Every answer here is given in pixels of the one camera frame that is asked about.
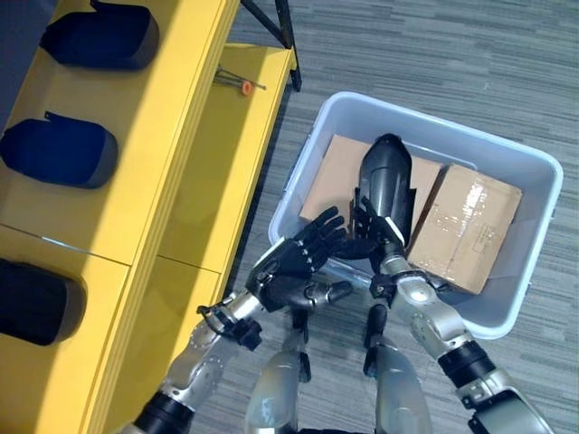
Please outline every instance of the black object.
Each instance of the black object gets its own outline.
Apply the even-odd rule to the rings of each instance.
[[[438,364],[457,389],[496,368],[485,350],[475,341],[469,341],[443,355],[438,359]],[[468,409],[471,405],[465,404],[465,407]]]
[[[145,6],[91,0],[95,12],[73,12],[50,24],[40,41],[58,63],[138,70],[155,57],[159,28]]]
[[[410,240],[416,195],[410,188],[412,168],[410,154],[394,134],[380,136],[360,166],[360,197],[368,199],[379,217],[392,219],[403,235],[404,246]]]
[[[473,434],[490,434],[482,425],[476,413],[472,416],[472,419],[469,420],[469,428]]]
[[[203,316],[205,323],[216,334],[232,339],[237,344],[244,346],[250,351],[255,350],[255,348],[261,344],[260,323],[251,318],[242,318],[234,323],[224,312],[222,312],[221,306],[221,303],[211,307],[199,306],[197,308],[197,313]],[[209,314],[215,315],[222,322],[223,331],[217,330],[211,326],[211,321],[207,321],[207,316]]]
[[[370,348],[372,336],[382,335],[386,326],[388,311],[384,305],[373,305],[368,312],[368,319],[365,323],[364,347]]]
[[[82,320],[79,282],[30,264],[0,259],[0,333],[38,345],[66,339]]]
[[[392,302],[394,301],[397,291],[398,280],[410,277],[421,278],[436,290],[436,287],[429,280],[428,274],[426,274],[422,269],[410,269],[408,271],[401,271],[394,275],[380,274],[376,271],[376,274],[372,276],[372,281],[370,282],[370,294],[372,294],[372,297],[374,298],[384,298],[388,307],[392,307]]]
[[[380,264],[385,257],[405,257],[404,245],[393,225],[379,216],[366,197],[360,199],[356,188],[352,211],[354,238],[344,240],[336,249],[335,256],[341,259],[370,259],[374,273],[380,273]]]
[[[21,174],[52,184],[97,188],[117,166],[117,139],[99,124],[51,112],[8,128],[0,156]]]
[[[182,403],[156,392],[138,415],[135,426],[147,434],[183,434],[189,432],[194,416]]]
[[[293,25],[291,24],[290,5],[288,4],[288,0],[275,0],[275,10],[278,13],[278,21],[280,22],[279,27],[260,9],[259,6],[253,2],[253,0],[241,0],[241,3],[250,14],[252,14],[257,21],[259,21],[260,24],[281,43],[281,45],[285,48],[293,48],[293,52],[296,56],[296,69],[291,70],[289,75],[291,76],[293,89],[299,92],[301,90],[301,72],[299,72],[298,51],[296,49],[296,41],[293,35]]]
[[[308,317],[309,311],[306,309],[291,309],[291,326],[304,334],[304,344],[309,341]]]
[[[245,287],[268,310],[285,306],[313,311],[352,293],[347,282],[332,285],[312,280],[346,236],[337,207],[328,208],[294,238],[275,245],[253,267]]]
[[[376,377],[376,359],[378,358],[378,348],[371,346],[365,352],[364,367],[362,372],[367,377]]]
[[[299,353],[299,382],[311,381],[311,366],[308,353]]]

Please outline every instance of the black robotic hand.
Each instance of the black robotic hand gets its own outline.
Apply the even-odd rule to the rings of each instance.
[[[358,188],[355,191],[352,213],[354,237],[352,240],[342,241],[335,252],[337,258],[368,258],[374,272],[379,273],[380,263],[386,256],[404,256],[403,237],[396,225],[379,216],[366,197],[360,198]]]
[[[346,237],[344,218],[328,208],[294,238],[268,250],[253,267],[247,289],[273,312],[289,306],[314,311],[352,293],[348,282],[326,284],[312,279]]]

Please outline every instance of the black metal leg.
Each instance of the black metal leg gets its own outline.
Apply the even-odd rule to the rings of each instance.
[[[299,71],[298,49],[296,48],[296,40],[293,36],[293,26],[291,25],[290,5],[288,0],[275,0],[275,8],[278,11],[278,18],[280,20],[281,34],[286,48],[293,47],[296,55],[296,69],[290,72],[291,83],[293,89],[297,92],[301,90],[301,72]]]
[[[276,11],[278,12],[278,19],[280,27],[278,27],[254,2],[253,0],[240,0],[242,5],[252,14],[257,21],[261,23],[281,45],[285,48],[292,48],[296,56],[296,69],[292,70],[291,83],[293,89],[297,92],[301,90],[301,73],[299,71],[298,51],[296,49],[296,41],[293,36],[293,27],[291,25],[290,6],[288,0],[275,0]]]
[[[245,7],[245,9],[247,9],[250,12],[250,14],[252,14],[257,19],[257,21],[261,23],[263,27],[268,29],[268,32],[270,32],[273,36],[275,36],[275,39],[280,41],[281,45],[283,45],[286,48],[289,48],[291,46],[291,45],[289,47],[286,46],[280,28],[269,18],[269,16],[267,16],[260,9],[259,6],[257,6],[253,2],[253,0],[241,0],[241,3]]]

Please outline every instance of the black cushion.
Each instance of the black cushion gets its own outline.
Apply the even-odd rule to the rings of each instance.
[[[117,165],[117,140],[104,127],[46,112],[27,119],[0,140],[6,165],[39,181],[81,188],[106,183]]]
[[[159,31],[144,6],[90,2],[95,12],[73,12],[50,24],[40,45],[58,63],[135,70],[157,51]]]
[[[51,344],[73,333],[85,303],[84,289],[76,281],[0,259],[0,333]]]

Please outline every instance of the yellow cabinet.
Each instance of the yellow cabinet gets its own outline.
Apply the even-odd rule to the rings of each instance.
[[[0,430],[79,432],[128,267],[1,226],[0,257],[80,278],[87,292],[79,329],[59,344],[39,346],[0,335]]]
[[[89,70],[60,65],[39,49],[8,121],[42,119],[49,110],[97,122],[119,142],[116,173],[86,191],[39,183],[0,163],[0,223],[130,265],[155,230],[161,196],[178,185],[176,167],[193,140],[239,1],[116,3],[145,5],[155,16],[153,62],[142,71]],[[89,10],[88,0],[61,0],[53,20]]]
[[[140,413],[166,370],[184,348],[201,317],[196,309],[212,302],[219,275],[157,258],[138,311],[104,432]]]
[[[267,89],[211,87],[161,255],[228,274],[293,62],[292,50],[225,46],[222,66]]]

